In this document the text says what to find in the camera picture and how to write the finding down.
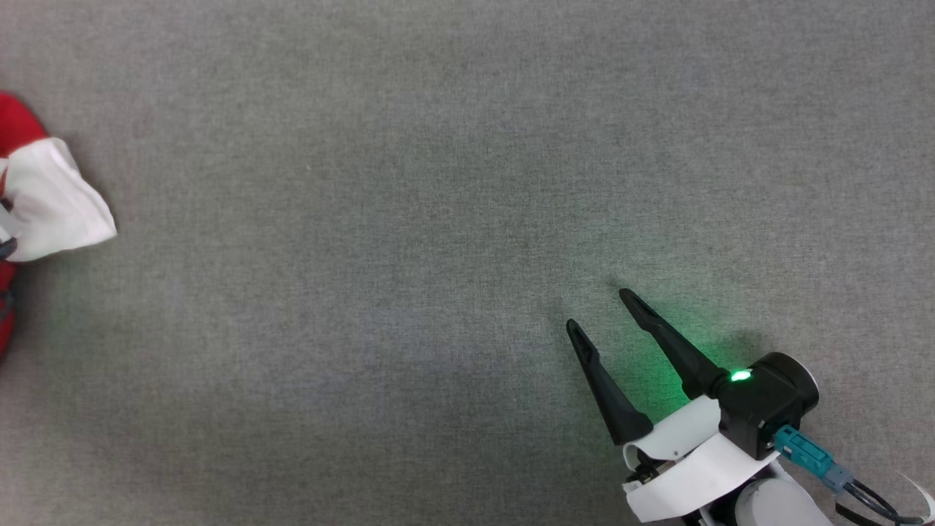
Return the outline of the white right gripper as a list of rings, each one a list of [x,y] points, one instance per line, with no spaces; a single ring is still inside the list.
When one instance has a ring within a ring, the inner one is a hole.
[[[650,481],[625,483],[631,511],[643,523],[682,517],[737,489],[779,453],[756,460],[722,435],[715,399],[728,370],[712,362],[635,291],[620,289],[619,296],[635,323],[657,342],[692,400],[657,425],[622,393],[581,326],[570,319],[565,331],[612,443],[623,446],[628,468],[637,468],[640,453],[663,462],[663,470]]]

